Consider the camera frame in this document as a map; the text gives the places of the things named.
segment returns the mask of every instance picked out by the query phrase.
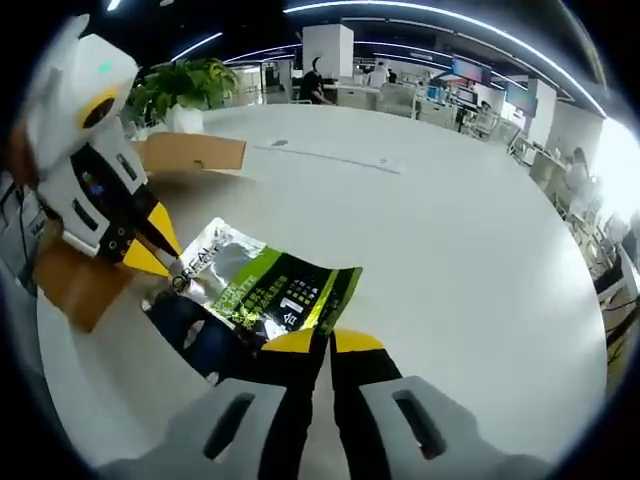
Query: l'oreal package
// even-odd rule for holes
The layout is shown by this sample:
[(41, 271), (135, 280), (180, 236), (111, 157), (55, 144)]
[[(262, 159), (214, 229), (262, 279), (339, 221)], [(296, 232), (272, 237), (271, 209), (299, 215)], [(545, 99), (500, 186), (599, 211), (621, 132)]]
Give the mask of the l'oreal package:
[(142, 308), (174, 348), (208, 376), (216, 362), (201, 357), (218, 355), (225, 348), (222, 337), (231, 332), (253, 350), (305, 328), (330, 333), (362, 268), (319, 267), (215, 218), (169, 273)]

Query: black cable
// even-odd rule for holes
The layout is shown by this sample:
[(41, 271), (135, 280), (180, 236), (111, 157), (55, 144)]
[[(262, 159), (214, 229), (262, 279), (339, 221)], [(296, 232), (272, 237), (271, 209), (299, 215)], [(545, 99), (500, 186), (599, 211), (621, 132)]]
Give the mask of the black cable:
[(626, 307), (628, 305), (631, 305), (632, 303), (636, 303), (636, 300), (631, 300), (630, 302), (623, 303), (622, 305), (618, 305), (617, 307), (605, 308), (603, 311), (604, 312), (613, 312), (613, 311), (618, 310), (620, 308), (623, 308), (623, 307)]
[(609, 357), (609, 359), (607, 360), (607, 365), (611, 365), (613, 362), (615, 362), (618, 359), (618, 357), (620, 356), (620, 350), (625, 345), (625, 343), (627, 343), (626, 338), (622, 342), (620, 342), (620, 345), (618, 345), (614, 350), (613, 354), (611, 354), (611, 357)]
[(631, 313), (613, 329), (611, 335), (607, 337), (607, 348), (616, 343), (616, 341), (629, 330), (629, 327), (631, 327), (633, 322), (638, 318), (638, 313), (640, 313), (640, 308), (634, 308)]
[(22, 187), (20, 189), (21, 195), (20, 195), (20, 233), (22, 234), (22, 252), (24, 253), (24, 264), (25, 264), (25, 268), (27, 267), (28, 263), (29, 263), (29, 255), (27, 254), (27, 239), (26, 239), (26, 235), (24, 233), (24, 220), (22, 218), (22, 215), (24, 213), (24, 187)]
[(9, 221), (7, 220), (7, 214), (4, 211), (4, 204), (7, 203), (7, 200), (9, 199), (9, 197), (11, 197), (11, 194), (15, 189), (16, 189), (15, 183), (12, 183), (11, 185), (9, 185), (9, 187), (7, 188), (7, 191), (4, 193), (4, 195), (2, 196), (2, 199), (0, 200), (0, 209), (2, 209), (2, 218), (4, 219), (5, 225), (9, 225)]

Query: cardboard box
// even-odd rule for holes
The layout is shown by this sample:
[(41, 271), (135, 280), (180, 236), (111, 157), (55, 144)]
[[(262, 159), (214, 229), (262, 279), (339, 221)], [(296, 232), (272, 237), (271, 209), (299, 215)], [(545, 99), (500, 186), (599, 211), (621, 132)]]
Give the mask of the cardboard box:
[[(239, 170), (246, 142), (183, 133), (156, 133), (133, 142), (148, 173), (191, 170)], [(71, 323), (91, 332), (134, 272), (100, 258), (90, 258), (61, 238), (49, 221), (36, 257), (34, 278)]]
[(133, 148), (147, 172), (240, 170), (246, 142), (209, 135), (154, 133)]

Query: potted plant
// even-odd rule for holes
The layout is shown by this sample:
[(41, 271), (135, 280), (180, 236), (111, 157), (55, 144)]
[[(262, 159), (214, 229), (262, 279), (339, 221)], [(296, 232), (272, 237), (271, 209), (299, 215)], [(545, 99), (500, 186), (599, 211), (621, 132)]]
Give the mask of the potted plant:
[(178, 60), (143, 77), (128, 103), (139, 123), (165, 122), (169, 131), (202, 133), (203, 110), (223, 106), (237, 85), (235, 72), (220, 60)]

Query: led light strip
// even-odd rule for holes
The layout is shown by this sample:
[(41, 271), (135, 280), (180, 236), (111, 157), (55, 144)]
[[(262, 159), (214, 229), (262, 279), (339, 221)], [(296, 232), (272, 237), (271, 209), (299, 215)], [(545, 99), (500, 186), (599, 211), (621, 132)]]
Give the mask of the led light strip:
[(262, 60), (258, 60), (258, 59), (255, 59), (255, 60), (237, 60), (235, 62), (229, 62), (226, 65), (230, 65), (232, 67), (235, 66), (235, 65), (257, 65), (260, 62), (262, 62)]
[(260, 60), (260, 63), (270, 62), (271, 60), (278, 60), (278, 59), (281, 59), (281, 58), (293, 58), (293, 57), (295, 57), (295, 55), (293, 55), (293, 54), (291, 54), (291, 55), (278, 55), (277, 57), (269, 57), (269, 58), (265, 58), (264, 60)]
[(429, 25), (428, 23), (420, 23), (420, 22), (413, 22), (411, 20), (399, 20), (399, 19), (394, 19), (394, 18), (390, 18), (389, 19), (389, 23), (403, 23), (405, 25), (414, 25), (416, 27), (428, 27), (428, 28), (432, 28), (433, 30), (439, 30), (441, 32), (446, 32), (446, 33), (451, 33), (451, 34), (455, 34), (456, 32), (451, 30), (450, 28), (443, 28), (443, 27), (438, 27), (436, 25)]
[(236, 60), (240, 60), (241, 58), (250, 57), (251, 55), (258, 55), (259, 53), (273, 52), (274, 50), (282, 50), (283, 48), (293, 48), (301, 46), (301, 43), (294, 43), (292, 45), (282, 45), (281, 47), (265, 48), (264, 50), (257, 50), (255, 52), (245, 53), (244, 55), (238, 55), (237, 57), (229, 58), (222, 63), (234, 62)]
[(191, 46), (190, 46), (189, 48), (187, 48), (185, 51), (180, 52), (178, 55), (176, 55), (175, 57), (173, 57), (173, 58), (171, 59), (171, 61), (172, 61), (172, 62), (175, 62), (177, 59), (179, 59), (180, 57), (182, 57), (182, 56), (186, 55), (186, 54), (187, 54), (187, 53), (189, 53), (190, 51), (195, 50), (196, 48), (201, 47), (201, 46), (202, 46), (202, 45), (204, 45), (205, 43), (210, 42), (211, 40), (213, 40), (213, 39), (215, 39), (215, 38), (218, 38), (218, 37), (221, 37), (221, 36), (222, 36), (222, 32), (218, 32), (218, 33), (216, 33), (215, 35), (211, 35), (210, 37), (207, 37), (207, 38), (205, 38), (204, 40), (202, 40), (202, 41), (200, 41), (200, 42), (198, 42), (198, 43), (196, 43), (196, 44), (194, 44), (194, 45), (191, 45)]
[(342, 0), (342, 1), (336, 1), (336, 2), (313, 3), (313, 4), (309, 4), (309, 5), (302, 5), (302, 6), (299, 6), (299, 7), (287, 8), (287, 9), (283, 10), (283, 13), (289, 14), (289, 13), (302, 12), (302, 11), (305, 11), (305, 10), (313, 10), (313, 9), (317, 9), (317, 8), (340, 7), (340, 6), (345, 6), (345, 5), (379, 5), (379, 6), (387, 6), (387, 7), (401, 7), (401, 8), (410, 8), (410, 9), (414, 9), (414, 10), (422, 10), (422, 11), (425, 11), (425, 12), (436, 13), (436, 14), (439, 14), (439, 15), (444, 15), (446, 17), (455, 18), (457, 20), (462, 20), (464, 22), (471, 23), (471, 24), (476, 25), (478, 27), (481, 27), (481, 28), (484, 28), (486, 30), (489, 30), (489, 31), (495, 33), (496, 35), (499, 35), (499, 36), (501, 36), (503, 38), (506, 38), (507, 40), (510, 40), (511, 42), (515, 43), (516, 45), (519, 45), (520, 47), (522, 47), (525, 50), (529, 51), (533, 55), (537, 56), (540, 60), (546, 62), (550, 67), (554, 68), (560, 75), (565, 77), (575, 88), (577, 88), (580, 91), (580, 93), (582, 93), (585, 96), (585, 98), (598, 110), (598, 112), (603, 117), (605, 117), (605, 118), (607, 117), (607, 113), (604, 111), (602, 106), (596, 101), (596, 99), (593, 98), (591, 96), (591, 94), (589, 92), (587, 92), (587, 90), (582, 85), (580, 85), (575, 78), (573, 78), (565, 69), (563, 69), (556, 62), (551, 60), (549, 57), (544, 55), (542, 52), (540, 52), (540, 51), (536, 50), (535, 48), (533, 48), (531, 45), (529, 45), (529, 44), (523, 42), (522, 40), (514, 37), (513, 35), (510, 35), (507, 32), (503, 32), (502, 30), (500, 30), (499, 28), (494, 27), (493, 25), (489, 25), (487, 23), (481, 22), (480, 20), (476, 20), (474, 18), (467, 17), (466, 15), (462, 15), (462, 14), (459, 14), (459, 13), (451, 12), (449, 10), (444, 10), (442, 8), (430, 7), (430, 6), (427, 6), (427, 5), (416, 5), (416, 4), (413, 4), (413, 3), (391, 2), (391, 1), (382, 1), (382, 0), (349, 0), (349, 1)]
[(358, 41), (358, 42), (353, 42), (353, 43), (357, 43), (357, 44), (360, 44), (360, 45), (379, 45), (379, 46), (384, 46), (384, 47), (406, 48), (407, 50), (416, 50), (418, 52), (425, 52), (425, 53), (431, 53), (433, 55), (440, 55), (441, 57), (453, 58), (451, 55), (448, 55), (446, 53), (440, 53), (440, 52), (436, 52), (434, 50), (427, 50), (425, 48), (412, 47), (412, 46), (409, 46), (409, 45), (400, 45), (398, 43), (363, 42), (363, 41)]
[(496, 77), (500, 77), (503, 80), (506, 80), (509, 83), (513, 83), (515, 86), (520, 87), (523, 90), (528, 90), (528, 88), (523, 87), (522, 85), (520, 85), (518, 82), (516, 82), (515, 80), (509, 78), (509, 77), (505, 77), (504, 75), (498, 73), (498, 72), (494, 72), (493, 70), (491, 70), (491, 75), (495, 75)]
[(412, 62), (426, 63), (427, 65), (435, 65), (436, 67), (444, 68), (445, 70), (451, 70), (451, 67), (448, 67), (447, 65), (442, 65), (436, 62), (430, 62), (429, 60), (422, 60), (420, 58), (403, 57), (402, 55), (391, 55), (389, 53), (374, 53), (374, 55), (377, 55), (379, 57), (401, 58), (402, 60), (410, 60)]
[(111, 0), (111, 2), (109, 2), (109, 6), (107, 7), (107, 12), (113, 12), (119, 6), (120, 0)]

